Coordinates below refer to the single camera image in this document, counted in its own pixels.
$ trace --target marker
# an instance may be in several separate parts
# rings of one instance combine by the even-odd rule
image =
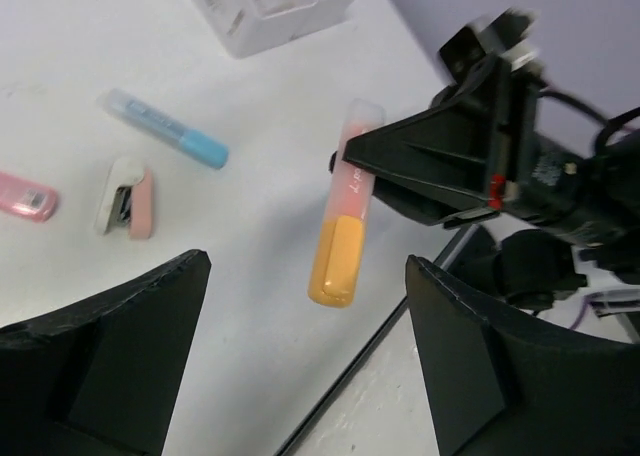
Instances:
[[[120,89],[112,89],[103,105],[115,116],[146,129],[201,163],[220,169],[229,157],[229,149],[196,129],[189,128]]]
[[[375,176],[342,160],[346,143],[384,124],[384,110],[356,100],[342,130],[331,190],[309,281],[318,304],[345,308],[353,302]]]

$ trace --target mini stapler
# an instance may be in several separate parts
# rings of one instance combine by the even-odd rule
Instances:
[[[122,157],[113,163],[95,227],[99,234],[113,227],[128,227],[131,239],[151,236],[153,177],[140,161]]]

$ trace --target blue highlighter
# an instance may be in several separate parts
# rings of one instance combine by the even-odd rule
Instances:
[[[153,133],[201,163],[220,169],[229,158],[229,148],[202,131],[189,128],[120,89],[103,97],[105,108],[119,118]]]

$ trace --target robotic arm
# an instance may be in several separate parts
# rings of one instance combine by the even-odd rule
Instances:
[[[509,10],[462,28],[439,51],[453,83],[431,108],[352,139],[344,160],[377,177],[378,199],[422,224],[458,228],[504,212],[538,228],[455,275],[521,309],[544,310],[587,285],[573,247],[640,284],[640,131],[627,126],[640,107],[609,119],[553,88],[526,39],[532,23]],[[601,127],[591,157],[536,132],[543,98]]]

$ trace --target orange highlighter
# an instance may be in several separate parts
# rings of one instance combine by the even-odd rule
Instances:
[[[318,304],[346,308],[353,302],[375,176],[342,155],[348,140],[381,127],[384,120],[384,110],[366,101],[356,100],[349,108],[309,281],[309,297]]]

